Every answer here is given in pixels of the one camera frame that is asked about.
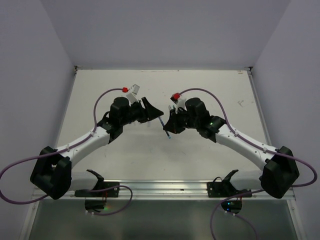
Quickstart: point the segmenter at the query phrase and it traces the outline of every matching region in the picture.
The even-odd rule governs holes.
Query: gray floor
[[[109,210],[124,201],[111,200]],[[84,201],[43,200],[30,240],[210,240],[210,214],[217,201],[136,200],[111,216],[85,215]],[[245,201],[241,215],[250,220],[261,240],[295,240],[285,200]],[[219,240],[251,240],[254,232],[241,219],[218,211],[214,230]]]

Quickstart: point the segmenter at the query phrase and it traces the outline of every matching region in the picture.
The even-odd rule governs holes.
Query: cable
[[[131,196],[130,196],[129,201],[126,203],[126,205],[124,205],[120,209],[118,209],[116,211],[113,211],[113,212],[100,213],[100,212],[93,212],[92,211],[91,213],[93,213],[94,215],[98,215],[98,216],[109,216],[109,215],[117,214],[117,213],[121,212],[122,210],[126,209],[129,206],[129,204],[131,203],[132,197],[134,196],[134,193],[132,192],[132,189],[130,187],[128,187],[128,186],[117,185],[117,186],[111,186],[111,187],[104,188],[104,189],[99,189],[99,190],[88,190],[87,192],[89,192],[89,193],[99,193],[99,192],[105,192],[105,191],[108,191],[108,190],[111,190],[111,189],[114,189],[114,188],[125,188],[125,189],[128,189],[130,191]]]
[[[102,93],[98,99],[96,100],[95,104],[94,104],[94,107],[93,107],[93,120],[94,120],[94,128],[92,130],[92,132],[94,133],[97,129],[97,117],[96,117],[96,109],[97,109],[97,105],[98,105],[98,102],[99,100],[104,96],[106,95],[107,93],[110,93],[110,92],[113,92],[113,91],[122,91],[123,89],[122,88],[112,88],[112,89],[109,89],[107,91],[105,91],[104,93]],[[85,139],[75,143],[74,145],[71,145],[69,147],[69,149],[73,149],[81,144],[83,144],[84,142],[86,142],[88,139],[90,139],[92,137],[91,134],[89,134]],[[19,160],[19,161],[16,161],[16,162],[13,162],[11,164],[9,164],[8,166],[6,166],[4,169],[1,170],[0,172],[0,180],[2,178],[2,176],[4,175],[4,173],[18,165],[18,164],[22,164],[22,163],[25,163],[25,162],[28,162],[28,161],[31,161],[31,160],[35,160],[35,159],[43,159],[43,158],[46,158],[46,157],[51,157],[51,156],[54,156],[54,155],[57,155],[57,154],[61,154],[61,153],[64,153],[68,151],[68,149],[62,149],[62,150],[59,150],[59,151],[56,151],[56,152],[52,152],[52,153],[48,153],[48,154],[44,154],[44,155],[38,155],[38,156],[32,156],[32,157],[27,157],[27,158],[24,158],[22,160]],[[0,198],[2,198],[4,201],[6,201],[7,203],[10,203],[10,204],[15,204],[15,205],[25,205],[25,204],[32,204],[32,203],[35,203],[37,201],[40,201],[42,199],[45,199],[46,197],[48,197],[48,195],[44,195],[44,196],[41,196],[39,198],[36,198],[36,199],[33,199],[33,200],[29,200],[29,201],[14,201],[14,200],[11,200],[9,198],[7,198],[6,196],[4,196],[4,194],[2,193],[2,191],[0,190]]]
[[[217,103],[219,104],[221,110],[222,110],[222,113],[223,113],[223,116],[224,116],[224,119],[226,121],[226,124],[227,126],[229,127],[230,131],[232,131],[233,134],[236,134],[236,131],[231,127],[231,124],[228,120],[228,117],[227,117],[227,114],[226,114],[226,111],[224,109],[224,107],[222,106],[222,103],[220,102],[220,100],[213,94],[211,93],[210,91],[206,90],[206,89],[203,89],[203,88],[189,88],[189,89],[186,89],[182,92],[180,92],[179,94],[182,95],[186,92],[189,92],[189,91],[202,91],[202,92],[205,92],[209,95],[211,95],[216,101]],[[247,140],[245,137],[241,136],[240,134],[237,134],[237,137],[239,137],[241,140],[243,140],[245,143],[263,151],[264,148],[261,147],[261,146],[258,146],[256,145],[255,143]],[[278,156],[281,156],[281,157],[285,157],[285,158],[288,158],[288,159],[291,159],[291,160],[295,160],[305,166],[307,166],[312,172],[313,172],[313,179],[309,182],[306,182],[306,183],[302,183],[302,184],[296,184],[296,185],[292,185],[293,188],[299,188],[299,187],[305,187],[305,186],[309,186],[311,184],[313,184],[315,181],[317,181],[318,179],[318,174],[317,174],[317,171],[314,169],[313,166],[311,166],[309,163],[307,163],[306,161],[303,161],[297,157],[294,157],[294,156],[290,156],[290,155],[286,155],[286,154],[283,154],[283,153],[279,153],[279,152],[276,152],[276,151],[271,151],[271,150],[266,150],[267,153],[269,154],[274,154],[274,155],[278,155]]]
[[[208,91],[208,90],[206,90],[206,89],[195,87],[195,88],[188,88],[188,89],[186,89],[186,90],[183,90],[183,91],[180,92],[179,94],[182,95],[182,94],[184,94],[184,93],[186,93],[186,92],[189,92],[189,91],[202,91],[202,92],[205,92],[205,93],[211,95],[211,96],[217,101],[217,103],[219,104],[228,128],[230,129],[230,131],[231,131],[233,134],[236,134],[236,131],[231,127],[231,124],[230,124],[230,122],[229,122],[229,120],[228,120],[226,111],[225,111],[222,103],[220,102],[220,100],[219,100],[213,93],[211,93],[210,91]],[[248,139],[246,139],[245,137],[241,136],[240,134],[237,134],[237,137],[239,137],[239,138],[240,138],[241,140],[243,140],[245,143],[247,143],[247,144],[249,144],[249,145],[251,145],[251,146],[253,146],[253,147],[255,147],[255,148],[257,148],[257,149],[259,149],[259,150],[261,150],[261,151],[264,150],[263,147],[260,147],[260,146],[256,145],[255,143],[249,141]],[[317,181],[317,179],[318,179],[317,171],[314,169],[314,167],[312,167],[312,166],[311,166],[309,163],[307,163],[306,161],[303,161],[303,160],[301,160],[301,159],[299,159],[299,158],[297,158],[297,157],[290,156],[290,155],[286,155],[286,154],[279,153],[279,152],[276,152],[276,151],[266,150],[266,152],[267,152],[267,153],[270,153],[270,154],[278,155],[278,156],[281,156],[281,157],[285,157],[285,158],[288,158],[288,159],[291,159],[291,160],[294,160],[294,161],[297,161],[297,162],[299,162],[299,163],[307,166],[307,167],[312,171],[312,173],[313,173],[313,179],[312,179],[311,181],[306,182],[306,183],[302,183],[302,184],[292,185],[291,187],[293,187],[293,188],[305,187],[305,186],[309,186],[309,185],[313,184],[315,181]],[[226,199],[220,201],[219,204],[217,204],[217,205],[215,206],[215,208],[213,209],[213,211],[212,211],[212,213],[211,213],[211,216],[210,216],[210,231],[211,231],[211,235],[212,235],[213,239],[215,239],[215,240],[217,239],[216,236],[215,236],[215,234],[214,234],[214,230],[213,230],[213,217],[214,217],[214,214],[215,214],[216,210],[218,209],[218,207],[219,207],[222,203],[224,203],[225,201],[228,201],[229,199],[233,199],[233,198],[237,198],[237,197],[243,197],[243,196],[245,196],[245,195],[247,195],[247,194],[261,193],[261,192],[263,192],[263,191],[264,191],[264,190],[257,190],[257,191],[252,191],[251,193],[248,193],[248,192],[246,192],[246,193],[241,193],[241,194],[237,194],[237,195],[234,195],[234,196],[227,197]],[[242,219],[242,220],[244,220],[245,222],[247,222],[247,223],[251,226],[251,228],[253,229],[254,234],[255,234],[255,238],[256,238],[256,239],[259,239],[258,233],[257,233],[255,227],[253,226],[253,224],[251,224],[248,220],[246,220],[244,217],[242,217],[242,216],[240,216],[240,215],[237,215],[237,217],[239,217],[240,219]]]

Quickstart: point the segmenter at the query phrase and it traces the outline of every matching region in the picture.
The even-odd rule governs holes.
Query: red cap
[[[180,94],[179,93],[175,93],[172,95],[174,100],[178,100],[180,98]]]

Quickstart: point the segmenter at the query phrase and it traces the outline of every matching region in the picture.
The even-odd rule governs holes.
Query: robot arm
[[[164,114],[153,107],[145,97],[141,99],[142,102],[139,101],[136,98],[138,90],[139,86],[134,85],[127,92],[127,98],[115,98],[110,111],[104,114],[90,132],[57,149],[45,147],[40,155],[64,149],[67,151],[38,159],[30,181],[54,200],[61,198],[68,191],[105,189],[104,178],[95,171],[74,172],[72,168],[96,149],[118,138],[125,125],[134,121],[149,122]]]
[[[262,188],[271,196],[280,199],[299,177],[294,161],[266,152],[270,150],[293,156],[290,149],[285,146],[276,149],[246,136],[235,128],[234,134],[226,121],[219,116],[210,115],[205,104],[197,97],[186,101],[179,94],[174,94],[171,100],[177,108],[170,109],[169,120],[163,130],[180,134],[185,129],[196,129],[202,137],[233,149],[259,168],[255,171],[233,170],[221,182],[213,182],[213,190],[219,192],[220,197],[230,197],[247,189]],[[263,150],[251,146],[237,137],[238,135],[261,146]]]

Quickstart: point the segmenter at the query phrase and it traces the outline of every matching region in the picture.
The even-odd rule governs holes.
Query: gray wall
[[[75,65],[253,66],[290,0],[41,0]]]
[[[292,0],[253,68],[271,140],[320,172],[320,1]],[[300,166],[299,182],[312,179]],[[308,239],[320,239],[320,181],[295,190]]]
[[[0,3],[0,169],[55,143],[73,81],[73,65],[39,0]],[[1,191],[29,200],[35,162],[12,168]],[[2,240],[15,240],[28,209],[0,199]]]

